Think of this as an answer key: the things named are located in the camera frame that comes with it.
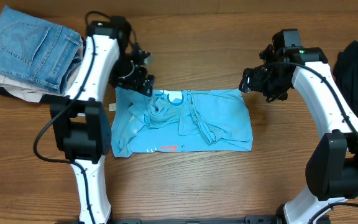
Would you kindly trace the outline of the folded blue denim jeans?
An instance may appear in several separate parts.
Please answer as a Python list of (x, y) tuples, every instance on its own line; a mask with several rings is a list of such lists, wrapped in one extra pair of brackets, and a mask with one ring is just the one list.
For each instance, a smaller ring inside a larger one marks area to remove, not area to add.
[(0, 14), (0, 75), (63, 94), (82, 56), (81, 35), (5, 6)]

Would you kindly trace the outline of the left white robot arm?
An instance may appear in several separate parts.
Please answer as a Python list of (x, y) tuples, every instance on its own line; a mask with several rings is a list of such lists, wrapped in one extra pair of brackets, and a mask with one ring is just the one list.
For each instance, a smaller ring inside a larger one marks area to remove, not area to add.
[(112, 223), (104, 173), (111, 128), (103, 99), (108, 85), (150, 96), (150, 52), (140, 48), (125, 17), (86, 22), (86, 48), (74, 84), (50, 104), (57, 147), (73, 169), (80, 200), (77, 223)]

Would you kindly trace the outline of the folded white garment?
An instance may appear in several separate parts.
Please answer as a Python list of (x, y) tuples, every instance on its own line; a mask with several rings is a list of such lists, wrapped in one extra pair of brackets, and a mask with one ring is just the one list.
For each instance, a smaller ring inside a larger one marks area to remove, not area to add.
[(53, 96), (64, 96), (65, 92), (72, 86), (73, 82), (76, 79), (76, 76), (78, 74), (78, 71), (80, 69), (81, 61), (83, 59), (83, 49), (84, 45), (81, 44), (79, 49), (76, 51), (75, 57), (68, 67), (68, 70), (66, 72), (66, 76), (63, 79), (65, 83), (62, 83), (63, 93), (52, 93), (50, 91), (44, 90), (42, 88), (38, 88), (33, 84), (21, 82), (17, 80), (13, 80), (11, 78), (5, 77), (3, 75), (0, 75), (0, 87), (5, 88), (7, 91), (9, 91), (12, 95), (18, 96), (19, 93), (25, 93), (26, 96), (29, 95), (29, 93), (42, 93), (42, 94), (48, 94)]

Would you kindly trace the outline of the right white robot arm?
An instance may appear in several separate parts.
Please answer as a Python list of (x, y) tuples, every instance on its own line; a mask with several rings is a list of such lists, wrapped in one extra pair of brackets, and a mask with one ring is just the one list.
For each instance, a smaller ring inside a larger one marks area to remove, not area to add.
[(319, 133), (319, 143), (306, 164), (306, 186), (276, 215), (251, 215), (247, 222), (330, 223), (336, 206), (356, 207), (358, 197), (358, 117), (352, 112), (320, 48), (276, 48), (259, 53), (264, 62), (243, 72), (239, 89), (261, 92), (271, 103), (286, 100), (295, 89), (306, 103)]

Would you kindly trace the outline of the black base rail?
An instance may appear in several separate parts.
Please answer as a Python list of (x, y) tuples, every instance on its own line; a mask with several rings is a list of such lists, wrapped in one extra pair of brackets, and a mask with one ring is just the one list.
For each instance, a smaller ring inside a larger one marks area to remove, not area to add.
[(283, 223), (275, 215), (248, 215), (244, 218), (207, 218), (200, 220), (109, 220), (110, 224), (274, 224)]

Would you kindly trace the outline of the folded black garment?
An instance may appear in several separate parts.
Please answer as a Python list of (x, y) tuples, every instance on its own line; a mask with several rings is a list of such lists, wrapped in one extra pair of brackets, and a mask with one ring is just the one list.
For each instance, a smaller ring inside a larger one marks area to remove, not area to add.
[(25, 93), (20, 92), (19, 95), (16, 96), (16, 95), (12, 95), (9, 91), (7, 91), (3, 87), (0, 87), (0, 95), (9, 98), (24, 100), (29, 103), (51, 103), (52, 100), (55, 98), (53, 95), (42, 94), (42, 93), (29, 93), (29, 95), (26, 96)]

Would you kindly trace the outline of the light blue printed t-shirt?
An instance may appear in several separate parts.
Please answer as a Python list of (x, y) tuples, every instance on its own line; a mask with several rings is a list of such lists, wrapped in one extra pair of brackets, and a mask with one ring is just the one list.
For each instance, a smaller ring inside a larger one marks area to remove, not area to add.
[(252, 150), (249, 111), (239, 90), (116, 89), (112, 151), (134, 153)]

